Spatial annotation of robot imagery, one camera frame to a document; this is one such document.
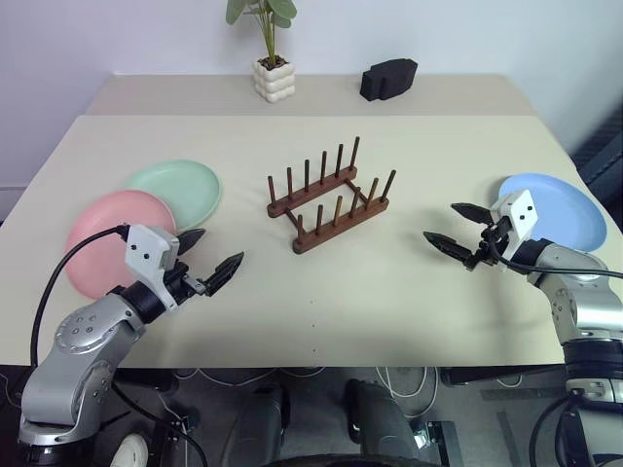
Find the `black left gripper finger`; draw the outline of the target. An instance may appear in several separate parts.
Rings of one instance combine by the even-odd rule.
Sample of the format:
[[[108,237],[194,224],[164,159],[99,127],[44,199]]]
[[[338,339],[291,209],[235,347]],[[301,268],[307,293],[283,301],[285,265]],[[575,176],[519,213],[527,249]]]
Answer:
[[[191,250],[199,240],[204,236],[205,229],[191,229],[180,233],[177,236],[179,246],[178,246],[178,256],[184,255],[186,252]]]
[[[225,284],[227,284],[233,276],[236,274],[242,260],[244,253],[239,252],[232,255],[220,263],[214,273],[207,278],[203,285],[205,287],[204,294],[208,297],[212,297],[216,294]]]

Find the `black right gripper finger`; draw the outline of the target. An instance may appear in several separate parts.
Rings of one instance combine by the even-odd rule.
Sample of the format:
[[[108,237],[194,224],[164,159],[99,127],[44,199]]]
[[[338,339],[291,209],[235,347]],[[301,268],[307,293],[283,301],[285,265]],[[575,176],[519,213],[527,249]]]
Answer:
[[[468,202],[452,203],[451,207],[462,217],[477,223],[490,226],[494,223],[491,210]]]
[[[459,261],[464,266],[472,256],[471,251],[459,245],[453,238],[440,233],[423,232],[424,238],[441,253]]]

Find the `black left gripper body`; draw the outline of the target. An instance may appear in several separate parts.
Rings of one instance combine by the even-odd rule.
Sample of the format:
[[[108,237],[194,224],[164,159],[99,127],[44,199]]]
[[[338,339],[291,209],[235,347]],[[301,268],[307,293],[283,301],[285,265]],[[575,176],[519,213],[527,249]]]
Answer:
[[[196,295],[211,297],[215,294],[207,280],[191,277],[189,267],[181,261],[165,272],[164,284],[177,305],[182,305]]]

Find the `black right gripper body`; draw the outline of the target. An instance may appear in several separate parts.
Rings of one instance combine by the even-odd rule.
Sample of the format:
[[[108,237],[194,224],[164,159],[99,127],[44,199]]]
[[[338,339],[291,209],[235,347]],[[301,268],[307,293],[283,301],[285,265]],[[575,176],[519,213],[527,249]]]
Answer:
[[[468,270],[474,270],[480,263],[495,266],[508,246],[508,233],[511,230],[512,224],[508,216],[503,216],[500,220],[489,224],[481,232],[481,240],[476,252],[470,254],[463,262],[465,267]]]

